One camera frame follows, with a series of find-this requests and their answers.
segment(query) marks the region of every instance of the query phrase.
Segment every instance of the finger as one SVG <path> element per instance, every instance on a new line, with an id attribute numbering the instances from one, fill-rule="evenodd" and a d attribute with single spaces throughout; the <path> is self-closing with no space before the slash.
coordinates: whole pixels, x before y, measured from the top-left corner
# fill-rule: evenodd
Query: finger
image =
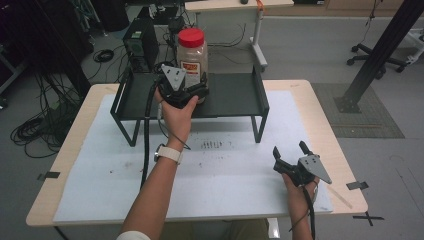
<path id="1" fill-rule="evenodd" d="M 155 90 L 155 99 L 158 103 L 163 101 L 163 97 L 160 95 L 159 88 L 156 88 Z"/>
<path id="2" fill-rule="evenodd" d="M 284 179 L 284 183 L 286 184 L 286 187 L 294 187 L 293 181 L 291 180 L 291 178 L 289 177 L 289 175 L 283 173 L 281 174 L 283 176 Z"/>
<path id="3" fill-rule="evenodd" d="M 184 109 L 187 109 L 192 113 L 194 109 L 196 108 L 197 101 L 199 100 L 199 96 L 195 95 L 193 96 L 190 101 L 187 103 L 187 105 L 184 107 Z"/>
<path id="4" fill-rule="evenodd" d="M 314 191 L 314 189 L 318 187 L 319 181 L 319 178 L 315 177 L 315 179 L 306 186 L 308 191 Z"/>

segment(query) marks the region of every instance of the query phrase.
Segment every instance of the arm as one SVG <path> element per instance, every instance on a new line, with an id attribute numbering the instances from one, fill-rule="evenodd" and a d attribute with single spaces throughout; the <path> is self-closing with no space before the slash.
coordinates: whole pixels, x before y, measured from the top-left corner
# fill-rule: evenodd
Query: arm
<path id="1" fill-rule="evenodd" d="M 156 90 L 155 98 L 161 102 L 161 96 Z M 187 141 L 191 128 L 191 114 L 196 107 L 198 97 L 193 97 L 183 109 L 177 109 L 162 102 L 163 117 L 172 133 L 169 133 L 167 147 L 181 152 Z M 126 231 L 139 231 L 151 239 L 159 239 L 166 213 L 168 212 L 171 198 L 172 185 L 177 171 L 175 161 L 166 157 L 160 157 L 143 188 L 135 199 L 121 229 Z"/>
<path id="2" fill-rule="evenodd" d="M 287 204 L 289 207 L 290 220 L 292 223 L 292 239 L 293 240 L 308 240 L 312 239 L 311 229 L 308 223 L 308 204 L 305 200 L 305 195 L 301 188 L 294 186 L 290 177 L 286 174 L 282 174 L 284 183 L 286 184 L 288 199 Z M 319 178 L 315 177 L 316 183 L 319 182 Z M 316 183 L 311 182 L 306 185 L 309 196 L 314 197 L 314 189 Z"/>

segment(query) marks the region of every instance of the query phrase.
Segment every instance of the sleeve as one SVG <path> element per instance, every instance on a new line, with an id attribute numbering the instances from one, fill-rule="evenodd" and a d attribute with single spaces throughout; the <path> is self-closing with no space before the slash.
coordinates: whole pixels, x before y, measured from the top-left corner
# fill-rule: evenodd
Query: sleeve
<path id="1" fill-rule="evenodd" d="M 138 231 L 128 231 L 121 233 L 116 240 L 150 240 L 150 238 Z"/>

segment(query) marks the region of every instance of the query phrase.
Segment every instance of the jar label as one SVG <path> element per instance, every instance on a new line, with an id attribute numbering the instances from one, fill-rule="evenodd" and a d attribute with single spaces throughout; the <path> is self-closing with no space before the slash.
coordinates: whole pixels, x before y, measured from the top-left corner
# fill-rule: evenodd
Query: jar label
<path id="1" fill-rule="evenodd" d="M 200 63 L 181 61 L 181 67 L 186 70 L 185 87 L 200 83 Z"/>

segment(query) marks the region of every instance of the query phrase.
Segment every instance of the black tape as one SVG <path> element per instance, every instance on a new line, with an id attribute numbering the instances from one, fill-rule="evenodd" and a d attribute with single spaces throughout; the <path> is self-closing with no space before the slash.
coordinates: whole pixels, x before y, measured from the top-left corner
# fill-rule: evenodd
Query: black tape
<path id="1" fill-rule="evenodd" d="M 368 222 L 370 223 L 370 226 L 374 226 L 374 224 L 372 224 L 371 220 L 384 220 L 384 218 L 382 217 L 372 217 L 368 214 L 368 211 L 365 212 L 365 216 L 352 216 L 353 219 L 367 219 Z"/>
<path id="2" fill-rule="evenodd" d="M 46 172 L 46 174 L 40 173 L 40 175 L 38 175 L 37 180 L 44 181 L 46 180 L 46 178 L 58 178 L 59 175 L 60 175 L 60 172 Z"/>
<path id="3" fill-rule="evenodd" d="M 348 183 L 346 184 L 347 188 L 349 188 L 349 190 L 354 190 L 357 188 L 360 188 L 361 190 L 364 190 L 366 188 L 368 188 L 368 184 L 366 182 L 353 182 L 353 183 Z"/>

